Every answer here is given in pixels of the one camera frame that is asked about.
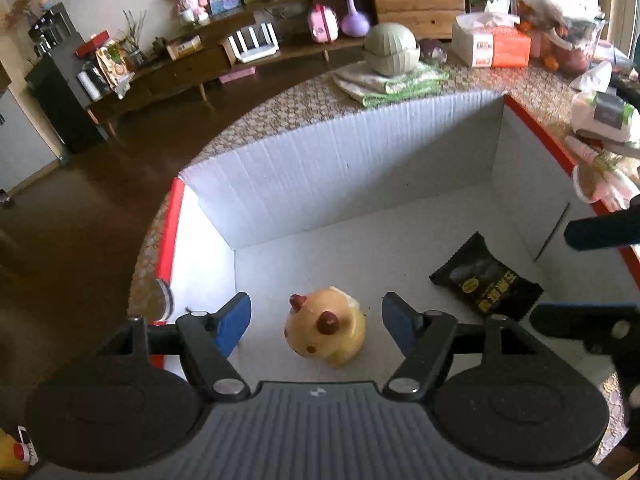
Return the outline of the purple vase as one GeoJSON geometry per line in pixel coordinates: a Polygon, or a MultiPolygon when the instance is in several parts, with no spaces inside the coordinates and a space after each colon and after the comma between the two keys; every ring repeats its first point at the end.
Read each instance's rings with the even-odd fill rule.
{"type": "Polygon", "coordinates": [[[367,36],[371,28],[366,14],[358,11],[355,0],[346,0],[347,12],[341,20],[341,31],[352,38],[367,36]]]}

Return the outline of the orange white tissue box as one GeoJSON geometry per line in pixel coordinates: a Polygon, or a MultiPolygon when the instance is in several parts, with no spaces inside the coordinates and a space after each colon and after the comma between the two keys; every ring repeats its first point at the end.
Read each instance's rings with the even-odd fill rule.
{"type": "Polygon", "coordinates": [[[512,14],[461,14],[452,25],[452,50],[472,68],[520,68],[529,63],[532,40],[512,14]]]}

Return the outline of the folded green white cloth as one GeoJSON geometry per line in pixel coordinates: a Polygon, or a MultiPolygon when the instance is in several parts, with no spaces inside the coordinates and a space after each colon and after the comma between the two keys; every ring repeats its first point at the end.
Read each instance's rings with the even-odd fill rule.
{"type": "Polygon", "coordinates": [[[350,98],[371,108],[436,94],[449,74],[419,62],[409,73],[386,77],[375,73],[366,62],[358,62],[334,70],[332,78],[350,98]]]}

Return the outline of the pink sachet packet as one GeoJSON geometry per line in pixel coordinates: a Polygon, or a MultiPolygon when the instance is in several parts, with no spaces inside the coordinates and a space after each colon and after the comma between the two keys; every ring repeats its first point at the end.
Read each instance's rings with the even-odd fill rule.
{"type": "Polygon", "coordinates": [[[583,202],[602,202],[612,211],[630,207],[631,201],[639,195],[639,187],[620,166],[620,156],[593,148],[577,136],[567,136],[564,144],[578,158],[572,180],[576,195],[583,202]]]}

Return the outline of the black snack packet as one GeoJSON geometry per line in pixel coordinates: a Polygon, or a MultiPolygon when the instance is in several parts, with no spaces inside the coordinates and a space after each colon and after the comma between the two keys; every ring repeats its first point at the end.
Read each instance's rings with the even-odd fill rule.
{"type": "Polygon", "coordinates": [[[434,271],[430,280],[436,286],[448,288],[484,318],[498,314],[515,322],[520,322],[544,293],[539,284],[526,280],[498,260],[479,232],[434,271]]]}

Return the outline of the wooden tv console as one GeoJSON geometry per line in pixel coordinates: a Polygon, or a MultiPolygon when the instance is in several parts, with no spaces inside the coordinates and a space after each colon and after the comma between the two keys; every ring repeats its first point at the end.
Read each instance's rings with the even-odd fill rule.
{"type": "MultiPolygon", "coordinates": [[[[200,38],[200,43],[181,58],[166,58],[138,70],[123,98],[111,92],[86,107],[89,117],[107,128],[112,136],[115,120],[123,114],[198,88],[206,82],[242,70],[240,40],[235,33],[254,26],[262,32],[270,22],[276,33],[279,50],[250,64],[259,66],[283,62],[289,58],[304,58],[315,54],[328,56],[331,51],[362,45],[360,38],[340,32],[338,38],[319,44],[311,37],[307,14],[314,6],[328,6],[338,16],[347,10],[348,0],[274,0],[255,2],[221,14],[215,21],[187,32],[180,41],[200,38]]],[[[449,40],[454,19],[470,10],[470,0],[355,0],[356,7],[366,14],[370,23],[397,22],[411,29],[419,39],[449,40]]]]}

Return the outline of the white green plastic bag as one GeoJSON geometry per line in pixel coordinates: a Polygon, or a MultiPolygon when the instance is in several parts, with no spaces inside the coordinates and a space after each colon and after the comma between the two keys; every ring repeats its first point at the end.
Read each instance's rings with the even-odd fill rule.
{"type": "Polygon", "coordinates": [[[618,144],[639,142],[639,111],[612,94],[580,92],[572,99],[570,126],[574,133],[618,144]]]}

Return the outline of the plastic bag of fruit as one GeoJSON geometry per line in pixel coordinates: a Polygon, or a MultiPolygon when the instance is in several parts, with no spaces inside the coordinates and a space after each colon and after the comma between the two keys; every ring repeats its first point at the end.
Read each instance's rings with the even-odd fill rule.
{"type": "Polygon", "coordinates": [[[520,24],[538,32],[538,56],[549,70],[588,70],[606,24],[599,0],[518,0],[520,24]]]}

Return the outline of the black cabinet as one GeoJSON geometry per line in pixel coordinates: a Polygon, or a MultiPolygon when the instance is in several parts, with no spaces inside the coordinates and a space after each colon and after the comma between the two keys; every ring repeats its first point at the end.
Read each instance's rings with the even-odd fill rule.
{"type": "Polygon", "coordinates": [[[29,29],[36,56],[25,76],[29,92],[70,154],[90,150],[106,140],[103,129],[90,117],[90,96],[77,75],[84,60],[76,50],[84,40],[62,3],[52,4],[29,29]]]}

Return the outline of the white wifi router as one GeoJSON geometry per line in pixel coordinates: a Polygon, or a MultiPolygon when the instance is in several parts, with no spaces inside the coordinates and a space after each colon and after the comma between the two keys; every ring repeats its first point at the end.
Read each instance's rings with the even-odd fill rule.
{"type": "Polygon", "coordinates": [[[280,44],[271,23],[246,26],[228,37],[235,59],[242,63],[254,63],[270,58],[280,51],[280,44]]]}

